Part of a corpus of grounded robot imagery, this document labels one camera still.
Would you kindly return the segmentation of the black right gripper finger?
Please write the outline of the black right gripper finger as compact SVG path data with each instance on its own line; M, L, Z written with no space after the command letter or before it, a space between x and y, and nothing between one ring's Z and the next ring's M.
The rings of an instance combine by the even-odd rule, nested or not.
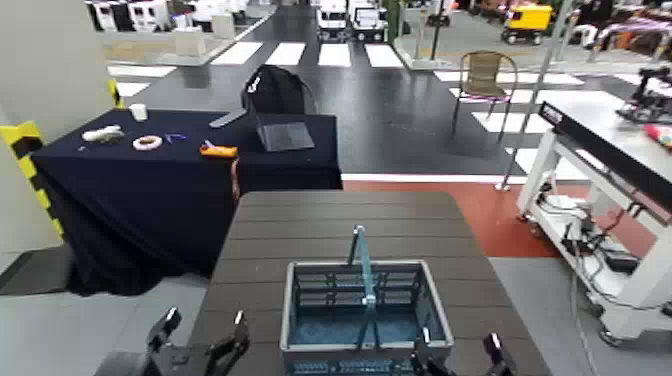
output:
M429 343L429 329L423 327L420 330L420 334L416 337L414 349L410 355L410 363L414 374L417 376L437 376L440 374L440 368L434 363L433 358L429 354Z
M518 367L512 354L504 346L503 340L497 333L489 333L483 339L483 346L491 360L491 366L486 371L487 376L516 376L518 374Z

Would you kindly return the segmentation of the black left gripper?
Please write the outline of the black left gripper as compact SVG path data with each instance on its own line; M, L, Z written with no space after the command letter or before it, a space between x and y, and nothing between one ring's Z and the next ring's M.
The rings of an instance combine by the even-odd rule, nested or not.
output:
M243 310L236 314L233 334L215 344L163 347L181 321L178 308L171 307L148 332L147 351L156 375L225 376L249 348L249 328Z

